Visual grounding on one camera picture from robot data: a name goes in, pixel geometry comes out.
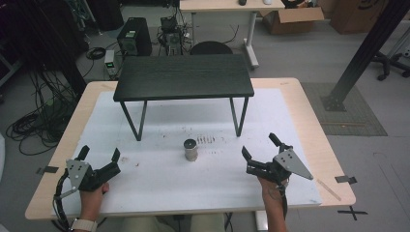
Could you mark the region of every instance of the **white desk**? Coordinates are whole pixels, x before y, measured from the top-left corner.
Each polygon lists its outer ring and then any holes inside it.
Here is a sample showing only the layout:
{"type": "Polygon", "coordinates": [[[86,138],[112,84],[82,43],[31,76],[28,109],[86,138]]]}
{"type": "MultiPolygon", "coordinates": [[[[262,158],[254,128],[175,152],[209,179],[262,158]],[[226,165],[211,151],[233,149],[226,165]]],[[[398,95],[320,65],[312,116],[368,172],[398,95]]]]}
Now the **white desk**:
{"type": "Polygon", "coordinates": [[[262,0],[248,0],[245,6],[241,6],[238,0],[182,0],[180,9],[183,13],[191,13],[192,20],[192,45],[194,45],[195,14],[204,12],[250,12],[248,37],[244,39],[245,49],[253,69],[259,67],[256,55],[252,47],[253,29],[256,14],[259,11],[277,11],[283,9],[280,0],[273,0],[271,5],[265,5],[262,0]]]}

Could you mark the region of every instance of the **floor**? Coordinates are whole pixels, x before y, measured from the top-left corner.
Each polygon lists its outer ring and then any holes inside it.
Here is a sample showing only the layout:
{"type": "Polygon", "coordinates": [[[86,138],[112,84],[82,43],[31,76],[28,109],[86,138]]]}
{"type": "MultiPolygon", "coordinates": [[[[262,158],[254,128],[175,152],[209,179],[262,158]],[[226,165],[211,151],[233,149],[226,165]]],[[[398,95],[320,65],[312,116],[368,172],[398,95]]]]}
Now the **floor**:
{"type": "MultiPolygon", "coordinates": [[[[123,17],[147,18],[151,41],[156,41],[160,17],[172,12],[161,7],[129,7],[122,9],[123,17]]],[[[198,41],[228,41],[236,30],[233,25],[200,26],[198,41]]],[[[382,48],[388,52],[410,26],[403,21],[382,48]]],[[[107,46],[116,42],[117,31],[88,35],[90,47],[107,46]]],[[[237,36],[228,45],[234,53],[243,53],[243,40],[247,26],[240,25],[237,36]]],[[[263,77],[296,77],[303,82],[337,82],[366,34],[340,35],[328,20],[316,22],[313,30],[305,34],[272,36],[258,18],[253,47],[260,67],[249,75],[263,77]]],[[[159,54],[154,45],[153,55],[159,54]]],[[[81,73],[92,65],[84,55],[77,59],[81,73]]],[[[382,72],[379,64],[370,64],[356,86],[386,130],[388,136],[328,136],[346,175],[355,177],[352,185],[357,202],[349,207],[290,209],[287,216],[289,231],[410,231],[410,79],[401,77],[393,69],[384,81],[376,77],[382,72]]],[[[85,76],[86,81],[107,80],[103,60],[95,62],[85,76]]],[[[0,182],[0,224],[10,231],[58,231],[50,221],[31,221],[24,213],[42,178],[39,168],[48,164],[53,150],[37,156],[24,156],[18,143],[6,136],[7,127],[33,110],[34,87],[24,71],[18,72],[1,89],[4,103],[0,104],[0,132],[6,139],[6,161],[0,182]]],[[[44,146],[37,138],[30,138],[23,149],[40,151],[44,146]]],[[[166,217],[177,227],[172,217],[166,217]]],[[[109,218],[99,231],[117,231],[121,218],[109,218]]],[[[182,231],[189,231],[189,216],[182,221],[182,231]]],[[[233,215],[236,232],[257,231],[252,212],[233,215]]]]}

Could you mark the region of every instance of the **can lid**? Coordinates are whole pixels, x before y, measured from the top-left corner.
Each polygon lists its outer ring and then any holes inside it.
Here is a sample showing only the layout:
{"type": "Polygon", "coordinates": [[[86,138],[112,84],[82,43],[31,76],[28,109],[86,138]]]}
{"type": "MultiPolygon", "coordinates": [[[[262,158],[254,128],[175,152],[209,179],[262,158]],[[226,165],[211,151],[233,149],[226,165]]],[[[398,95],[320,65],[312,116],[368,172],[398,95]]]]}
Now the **can lid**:
{"type": "Polygon", "coordinates": [[[187,139],[184,142],[184,147],[185,149],[193,149],[194,147],[196,147],[196,142],[193,139],[187,139]]]}

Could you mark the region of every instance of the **metal pole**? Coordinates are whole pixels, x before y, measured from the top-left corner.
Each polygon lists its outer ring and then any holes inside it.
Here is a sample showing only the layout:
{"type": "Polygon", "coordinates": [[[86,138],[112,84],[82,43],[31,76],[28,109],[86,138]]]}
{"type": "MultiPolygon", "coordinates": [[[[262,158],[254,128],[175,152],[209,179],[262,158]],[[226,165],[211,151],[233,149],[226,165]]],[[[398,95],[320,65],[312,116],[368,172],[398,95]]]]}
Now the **metal pole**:
{"type": "Polygon", "coordinates": [[[359,50],[347,66],[331,94],[322,98],[328,111],[344,111],[343,101],[363,74],[371,59],[392,35],[398,24],[410,9],[408,0],[390,0],[373,28],[365,37],[359,50]]]}

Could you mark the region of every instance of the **black tape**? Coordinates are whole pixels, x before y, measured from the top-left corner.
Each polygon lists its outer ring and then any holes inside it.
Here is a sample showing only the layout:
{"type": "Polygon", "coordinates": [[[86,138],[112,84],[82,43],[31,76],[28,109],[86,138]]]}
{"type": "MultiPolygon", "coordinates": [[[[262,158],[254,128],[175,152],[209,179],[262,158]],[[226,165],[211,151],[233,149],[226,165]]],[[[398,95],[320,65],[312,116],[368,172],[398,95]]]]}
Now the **black tape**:
{"type": "Polygon", "coordinates": [[[53,166],[46,166],[45,168],[40,168],[37,169],[37,174],[43,175],[45,172],[47,173],[56,173],[58,171],[58,167],[53,167],[53,166]]]}
{"type": "Polygon", "coordinates": [[[336,181],[338,183],[349,183],[350,185],[356,184],[358,183],[358,181],[356,180],[355,177],[348,177],[348,176],[339,176],[339,177],[335,177],[336,181]]]}
{"type": "Polygon", "coordinates": [[[354,211],[352,206],[349,206],[350,211],[337,211],[339,214],[352,214],[354,220],[358,220],[356,215],[368,215],[367,212],[364,211],[354,211]]]}

